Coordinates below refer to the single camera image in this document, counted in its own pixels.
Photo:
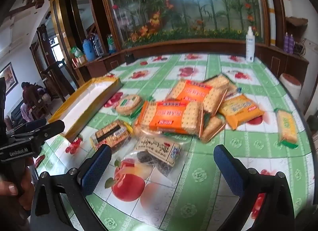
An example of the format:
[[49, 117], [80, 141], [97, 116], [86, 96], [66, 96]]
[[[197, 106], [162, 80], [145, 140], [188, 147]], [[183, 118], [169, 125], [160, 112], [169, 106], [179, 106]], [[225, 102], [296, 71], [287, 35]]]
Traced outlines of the person's left hand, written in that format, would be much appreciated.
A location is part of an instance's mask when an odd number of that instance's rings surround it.
[[1, 165], [1, 230], [30, 230], [35, 187], [28, 166], [18, 167], [18, 172], [16, 178], [11, 167]]

